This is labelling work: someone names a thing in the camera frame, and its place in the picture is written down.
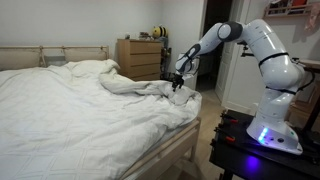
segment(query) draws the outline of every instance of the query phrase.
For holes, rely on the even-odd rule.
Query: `dresser drawer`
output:
[[[130,69],[129,77],[138,77],[155,73],[160,73],[160,64],[133,66]]]
[[[154,81],[160,79],[160,73],[131,78],[134,81]]]
[[[154,42],[131,42],[131,54],[161,53],[161,43]]]
[[[135,54],[130,55],[131,66],[139,66],[146,64],[159,64],[161,60],[160,54]]]

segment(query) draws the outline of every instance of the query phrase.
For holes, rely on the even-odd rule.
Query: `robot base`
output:
[[[271,117],[257,113],[247,128],[247,133],[262,146],[295,155],[302,154],[302,147],[296,132],[283,119],[271,119]]]

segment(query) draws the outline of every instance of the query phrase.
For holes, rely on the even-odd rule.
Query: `robotic arm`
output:
[[[247,133],[261,145],[300,155],[297,134],[284,122],[293,96],[304,74],[301,66],[291,62],[289,54],[274,31],[263,20],[247,25],[236,22],[215,24],[176,63],[173,90],[196,72],[194,58],[214,50],[222,42],[248,45],[259,63],[266,90]]]

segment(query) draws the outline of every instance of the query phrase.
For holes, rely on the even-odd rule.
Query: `bed frame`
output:
[[[44,49],[77,49],[77,48],[101,48],[105,49],[109,58],[108,46],[18,46],[0,47],[1,49],[39,49],[41,52],[40,65],[46,67]],[[157,179],[167,169],[190,151],[189,161],[195,161],[195,153],[198,142],[201,119],[197,117],[188,125],[185,125],[179,133],[163,142],[156,149],[146,154],[129,168],[120,179]]]

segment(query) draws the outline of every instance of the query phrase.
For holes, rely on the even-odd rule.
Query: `white bedsheet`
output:
[[[199,93],[133,83],[115,68],[108,60],[0,72],[0,179],[117,179],[197,116]]]

